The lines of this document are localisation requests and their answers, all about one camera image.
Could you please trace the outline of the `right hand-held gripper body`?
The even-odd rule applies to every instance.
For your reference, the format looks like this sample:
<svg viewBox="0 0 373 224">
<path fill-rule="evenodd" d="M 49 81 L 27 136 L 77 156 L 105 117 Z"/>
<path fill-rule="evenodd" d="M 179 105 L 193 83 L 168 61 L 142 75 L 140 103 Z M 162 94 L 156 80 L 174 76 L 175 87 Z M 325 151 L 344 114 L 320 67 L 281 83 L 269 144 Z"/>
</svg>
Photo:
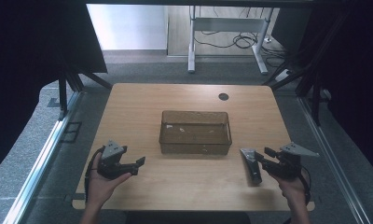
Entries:
<svg viewBox="0 0 373 224">
<path fill-rule="evenodd" d="M 301 174 L 301 157 L 319 157 L 319 154 L 308 150 L 294 142 L 280 147 L 278 162 L 268 161 L 267 166 L 262 168 L 271 175 L 279 178 L 292 180 Z"/>
</svg>

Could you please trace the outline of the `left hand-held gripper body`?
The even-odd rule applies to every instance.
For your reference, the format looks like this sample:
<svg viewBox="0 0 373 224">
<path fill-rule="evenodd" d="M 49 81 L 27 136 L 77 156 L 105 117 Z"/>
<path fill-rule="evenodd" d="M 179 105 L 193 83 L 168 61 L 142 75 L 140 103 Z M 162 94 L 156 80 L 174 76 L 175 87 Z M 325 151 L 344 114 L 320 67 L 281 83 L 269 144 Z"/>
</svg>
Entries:
<svg viewBox="0 0 373 224">
<path fill-rule="evenodd" d="M 114 180 L 121 175 L 130 173 L 132 174 L 132 168 L 134 163 L 121 164 L 120 159 L 122 157 L 121 147 L 116 142 L 109 140 L 107 145 L 104 146 L 102 157 L 99 160 L 97 172 L 103 177 Z"/>
</svg>

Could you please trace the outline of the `black and silver tube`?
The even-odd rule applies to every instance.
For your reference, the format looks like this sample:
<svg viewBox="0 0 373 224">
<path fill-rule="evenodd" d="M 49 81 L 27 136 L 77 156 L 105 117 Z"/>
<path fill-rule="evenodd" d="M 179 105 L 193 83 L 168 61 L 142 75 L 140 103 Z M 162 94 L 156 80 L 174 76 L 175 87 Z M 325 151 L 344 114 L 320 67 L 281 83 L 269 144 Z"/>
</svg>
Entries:
<svg viewBox="0 0 373 224">
<path fill-rule="evenodd" d="M 247 165 L 251 182 L 254 185 L 259 185 L 262 182 L 262 177 L 258 161 L 256 160 L 256 151 L 251 148 L 242 148 L 241 153 L 243 155 L 245 164 Z"/>
</svg>

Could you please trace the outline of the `person's right hand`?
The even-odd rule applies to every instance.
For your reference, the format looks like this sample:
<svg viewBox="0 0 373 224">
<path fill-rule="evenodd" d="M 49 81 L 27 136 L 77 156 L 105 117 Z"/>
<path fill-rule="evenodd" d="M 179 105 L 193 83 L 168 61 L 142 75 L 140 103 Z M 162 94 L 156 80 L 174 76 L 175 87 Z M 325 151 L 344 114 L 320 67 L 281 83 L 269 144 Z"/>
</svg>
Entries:
<svg viewBox="0 0 373 224">
<path fill-rule="evenodd" d="M 294 180 L 284 180 L 276 175 L 271 175 L 279 184 L 284 198 L 290 205 L 305 205 L 305 190 L 302 182 L 296 178 Z"/>
</svg>

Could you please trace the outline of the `person's left hand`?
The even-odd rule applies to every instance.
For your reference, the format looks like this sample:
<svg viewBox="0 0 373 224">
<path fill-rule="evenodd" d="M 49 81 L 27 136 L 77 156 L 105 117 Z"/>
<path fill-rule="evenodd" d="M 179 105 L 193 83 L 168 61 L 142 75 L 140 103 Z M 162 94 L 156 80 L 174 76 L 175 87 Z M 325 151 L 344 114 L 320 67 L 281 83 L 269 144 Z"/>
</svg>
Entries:
<svg viewBox="0 0 373 224">
<path fill-rule="evenodd" d="M 131 177 L 130 173 L 121 175 L 120 177 L 113 180 L 101 176 L 97 172 L 98 164 L 101 157 L 102 154 L 98 153 L 92 162 L 89 174 L 89 189 L 86 209 L 95 208 L 97 210 L 100 210 L 105 202 L 112 196 L 116 187 Z"/>
</svg>

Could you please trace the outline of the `clear brown plastic box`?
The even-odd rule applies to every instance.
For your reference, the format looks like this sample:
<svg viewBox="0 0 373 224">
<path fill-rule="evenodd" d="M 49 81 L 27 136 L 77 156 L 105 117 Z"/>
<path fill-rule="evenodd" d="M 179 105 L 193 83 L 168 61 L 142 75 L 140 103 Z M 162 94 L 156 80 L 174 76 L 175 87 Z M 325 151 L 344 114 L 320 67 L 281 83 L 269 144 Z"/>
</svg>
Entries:
<svg viewBox="0 0 373 224">
<path fill-rule="evenodd" d="M 227 155 L 232 145 L 228 113 L 164 110 L 159 143 L 163 154 Z"/>
</svg>

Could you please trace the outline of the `person's dark clothing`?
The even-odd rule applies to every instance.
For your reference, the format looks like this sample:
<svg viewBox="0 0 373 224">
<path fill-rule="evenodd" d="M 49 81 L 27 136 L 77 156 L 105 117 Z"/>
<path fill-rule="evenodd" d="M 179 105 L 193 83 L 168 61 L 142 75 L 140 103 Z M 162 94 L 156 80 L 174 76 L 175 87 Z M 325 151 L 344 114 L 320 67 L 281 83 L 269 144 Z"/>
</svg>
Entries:
<svg viewBox="0 0 373 224">
<path fill-rule="evenodd" d="M 125 224 L 251 224 L 244 212 L 129 212 Z"/>
</svg>

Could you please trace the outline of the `white power strip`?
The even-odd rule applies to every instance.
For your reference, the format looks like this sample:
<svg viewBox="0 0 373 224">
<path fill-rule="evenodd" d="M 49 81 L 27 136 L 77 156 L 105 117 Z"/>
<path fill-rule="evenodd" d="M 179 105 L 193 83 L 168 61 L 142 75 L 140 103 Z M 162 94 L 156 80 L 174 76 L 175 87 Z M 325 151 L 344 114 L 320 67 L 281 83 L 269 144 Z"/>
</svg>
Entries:
<svg viewBox="0 0 373 224">
<path fill-rule="evenodd" d="M 292 74 L 292 71 L 291 70 L 288 70 L 288 69 L 284 69 L 276 78 L 275 80 L 277 82 L 280 82 L 282 80 L 284 80 L 286 77 L 290 76 Z"/>
</svg>

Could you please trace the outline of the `black metal stand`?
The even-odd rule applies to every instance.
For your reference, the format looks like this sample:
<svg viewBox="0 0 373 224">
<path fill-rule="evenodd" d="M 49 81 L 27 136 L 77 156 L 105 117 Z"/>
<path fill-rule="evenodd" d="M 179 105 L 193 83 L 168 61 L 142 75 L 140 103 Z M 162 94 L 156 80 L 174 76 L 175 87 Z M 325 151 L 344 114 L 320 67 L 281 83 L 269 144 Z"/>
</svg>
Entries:
<svg viewBox="0 0 373 224">
<path fill-rule="evenodd" d="M 113 85 L 97 76 L 96 74 L 88 71 L 85 68 L 72 64 L 70 68 L 66 68 L 61 71 L 59 82 L 59 102 L 60 102 L 60 117 L 59 120 L 63 120 L 68 114 L 68 102 L 66 89 L 69 86 L 72 91 L 81 92 L 84 89 L 84 84 L 80 78 L 80 75 L 88 77 L 97 84 L 111 90 Z"/>
<path fill-rule="evenodd" d="M 296 88 L 297 96 L 304 97 L 308 91 L 312 91 L 312 108 L 311 117 L 314 122 L 320 126 L 319 120 L 319 104 L 320 104 L 320 89 L 322 86 L 322 79 L 319 74 L 319 65 L 322 63 L 324 56 L 329 50 L 331 42 L 334 40 L 338 30 L 347 19 L 348 14 L 345 12 L 338 12 L 326 21 L 324 27 L 313 37 L 304 49 L 296 55 L 286 59 L 284 63 L 263 83 L 263 86 L 269 86 L 273 91 L 282 86 L 301 78 Z M 300 60 L 306 63 L 300 66 L 293 74 L 285 79 L 272 84 L 272 81 L 280 75 L 280 70 L 285 68 L 290 63 L 296 63 Z"/>
</svg>

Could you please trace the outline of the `black curtain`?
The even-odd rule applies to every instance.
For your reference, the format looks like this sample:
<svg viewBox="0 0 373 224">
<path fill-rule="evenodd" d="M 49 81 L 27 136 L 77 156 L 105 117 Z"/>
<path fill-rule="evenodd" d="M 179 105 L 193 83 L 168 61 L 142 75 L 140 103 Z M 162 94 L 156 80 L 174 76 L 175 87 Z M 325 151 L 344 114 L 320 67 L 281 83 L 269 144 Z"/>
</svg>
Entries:
<svg viewBox="0 0 373 224">
<path fill-rule="evenodd" d="M 107 71 L 85 2 L 0 0 L 0 164 L 41 89 L 76 66 Z"/>
<path fill-rule="evenodd" d="M 343 4 L 310 8 L 306 16 L 283 22 L 290 37 L 303 34 L 304 49 L 328 19 L 348 14 L 319 65 L 321 88 L 331 94 L 328 108 L 335 120 L 373 167 L 373 0 L 330 1 Z"/>
</svg>

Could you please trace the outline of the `aluminium floor rail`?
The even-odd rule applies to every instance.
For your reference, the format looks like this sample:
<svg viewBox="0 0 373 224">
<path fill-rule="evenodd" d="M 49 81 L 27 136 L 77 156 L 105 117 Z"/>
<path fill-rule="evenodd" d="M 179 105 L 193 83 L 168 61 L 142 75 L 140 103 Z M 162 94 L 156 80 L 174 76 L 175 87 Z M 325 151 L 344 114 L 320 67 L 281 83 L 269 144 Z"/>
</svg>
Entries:
<svg viewBox="0 0 373 224">
<path fill-rule="evenodd" d="M 313 119 L 311 115 L 311 109 L 308 103 L 303 99 L 298 97 L 297 98 L 298 104 L 300 105 L 303 114 L 306 118 L 306 121 L 309 123 L 313 135 L 319 145 L 319 148 L 322 150 L 322 154 L 324 155 L 328 166 L 335 177 L 337 184 L 340 188 L 340 191 L 349 206 L 352 215 L 357 224 L 372 224 L 366 209 L 364 208 L 360 198 L 356 194 L 354 187 L 352 186 L 351 182 L 349 181 L 348 177 L 345 175 L 336 155 L 330 146 L 322 128 L 316 124 L 316 121 Z"/>
<path fill-rule="evenodd" d="M 70 98 L 66 101 L 68 104 L 69 111 L 62 119 L 58 119 L 49 136 L 45 142 L 45 145 L 42 147 L 38 157 L 35 160 L 35 163 L 26 177 L 21 190 L 17 197 L 14 200 L 14 203 L 10 207 L 6 218 L 2 224 L 19 224 L 21 218 L 23 217 L 30 201 L 32 200 L 35 190 L 42 178 L 45 170 L 48 166 L 48 162 L 54 153 L 54 150 L 58 143 L 60 142 L 61 136 L 66 129 L 66 126 L 75 111 L 76 102 L 80 98 L 79 92 L 74 92 L 71 94 Z"/>
</svg>

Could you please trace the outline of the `white metal desk frame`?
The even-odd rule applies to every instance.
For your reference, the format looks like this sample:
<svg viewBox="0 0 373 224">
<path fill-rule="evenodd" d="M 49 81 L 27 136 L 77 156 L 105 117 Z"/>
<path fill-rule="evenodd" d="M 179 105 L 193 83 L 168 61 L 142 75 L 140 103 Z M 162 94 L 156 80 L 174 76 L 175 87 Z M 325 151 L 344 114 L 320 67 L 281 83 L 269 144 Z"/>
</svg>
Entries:
<svg viewBox="0 0 373 224">
<path fill-rule="evenodd" d="M 223 17 L 197 17 L 196 7 L 189 8 L 190 34 L 187 55 L 187 71 L 195 72 L 195 40 L 196 32 L 232 32 L 232 33 L 252 33 L 257 34 L 257 42 L 250 49 L 253 52 L 256 63 L 262 75 L 268 73 L 267 66 L 261 56 L 260 51 L 269 29 L 273 7 L 263 18 L 223 18 Z"/>
</svg>

